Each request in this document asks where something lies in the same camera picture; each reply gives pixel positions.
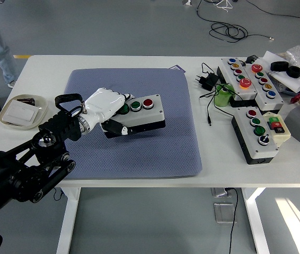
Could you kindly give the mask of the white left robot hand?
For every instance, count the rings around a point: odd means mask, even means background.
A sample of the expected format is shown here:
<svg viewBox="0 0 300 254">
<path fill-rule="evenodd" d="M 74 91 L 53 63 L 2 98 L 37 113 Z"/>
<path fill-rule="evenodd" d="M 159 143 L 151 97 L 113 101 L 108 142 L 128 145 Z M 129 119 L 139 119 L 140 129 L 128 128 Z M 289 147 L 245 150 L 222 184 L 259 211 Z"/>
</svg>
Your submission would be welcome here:
<svg viewBox="0 0 300 254">
<path fill-rule="evenodd" d="M 131 128 L 112 119 L 125 102 L 133 98 L 131 94 L 119 94 L 110 89 L 99 88 L 85 102 L 84 112 L 78 116 L 83 135 L 88 134 L 100 124 L 103 131 L 116 136 L 134 134 Z"/>
</svg>

